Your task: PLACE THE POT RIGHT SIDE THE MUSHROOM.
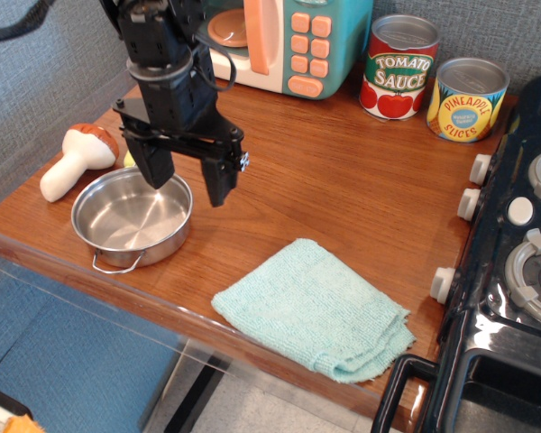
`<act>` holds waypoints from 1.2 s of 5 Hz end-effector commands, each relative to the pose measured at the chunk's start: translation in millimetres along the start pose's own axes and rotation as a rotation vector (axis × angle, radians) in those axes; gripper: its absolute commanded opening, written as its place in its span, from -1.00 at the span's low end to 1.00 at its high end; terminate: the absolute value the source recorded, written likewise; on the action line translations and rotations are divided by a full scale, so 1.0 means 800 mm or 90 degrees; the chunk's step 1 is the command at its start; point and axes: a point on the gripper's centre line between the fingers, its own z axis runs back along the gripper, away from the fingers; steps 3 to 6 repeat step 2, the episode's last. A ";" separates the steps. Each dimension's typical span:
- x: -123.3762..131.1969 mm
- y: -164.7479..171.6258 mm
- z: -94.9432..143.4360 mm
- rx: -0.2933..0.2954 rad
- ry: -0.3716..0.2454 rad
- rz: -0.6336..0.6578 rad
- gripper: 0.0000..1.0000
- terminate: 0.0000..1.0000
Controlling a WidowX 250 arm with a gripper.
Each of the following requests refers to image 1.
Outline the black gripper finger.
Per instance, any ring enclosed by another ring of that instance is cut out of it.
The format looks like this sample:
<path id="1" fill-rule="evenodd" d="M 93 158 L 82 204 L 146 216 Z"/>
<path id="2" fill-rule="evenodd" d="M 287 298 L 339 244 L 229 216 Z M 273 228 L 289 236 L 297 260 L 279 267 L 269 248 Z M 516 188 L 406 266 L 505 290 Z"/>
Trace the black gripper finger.
<path id="1" fill-rule="evenodd" d="M 151 187 L 161 188 L 174 175 L 171 152 L 161 144 L 161 139 L 127 137 L 126 143 L 136 166 Z"/>
<path id="2" fill-rule="evenodd" d="M 205 158 L 201 161 L 202 174 L 212 207 L 221 207 L 228 194 L 236 188 L 238 172 L 224 159 Z"/>

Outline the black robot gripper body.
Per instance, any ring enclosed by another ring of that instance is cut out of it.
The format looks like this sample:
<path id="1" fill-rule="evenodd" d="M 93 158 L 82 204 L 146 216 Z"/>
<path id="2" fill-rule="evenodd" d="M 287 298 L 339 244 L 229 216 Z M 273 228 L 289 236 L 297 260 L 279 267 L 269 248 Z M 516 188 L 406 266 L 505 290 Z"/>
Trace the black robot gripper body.
<path id="1" fill-rule="evenodd" d="M 218 93 L 209 76 L 188 69 L 130 67 L 141 95 L 118 99 L 113 109 L 122 118 L 123 137 L 161 139 L 170 150 L 200 161 L 224 159 L 237 172 L 246 169 L 243 130 L 217 107 Z"/>

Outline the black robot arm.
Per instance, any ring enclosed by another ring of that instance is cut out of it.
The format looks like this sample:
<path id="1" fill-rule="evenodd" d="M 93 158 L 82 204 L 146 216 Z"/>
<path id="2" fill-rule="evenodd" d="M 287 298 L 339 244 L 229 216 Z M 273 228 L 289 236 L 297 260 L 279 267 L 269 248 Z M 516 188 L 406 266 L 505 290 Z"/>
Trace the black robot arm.
<path id="1" fill-rule="evenodd" d="M 172 153 L 200 160 L 212 206 L 236 187 L 249 156 L 243 131 L 216 104 L 211 51 L 225 49 L 201 32 L 200 1 L 104 1 L 105 13 L 128 52 L 127 68 L 141 91 L 113 109 L 123 137 L 146 182 L 162 187 L 175 172 Z"/>

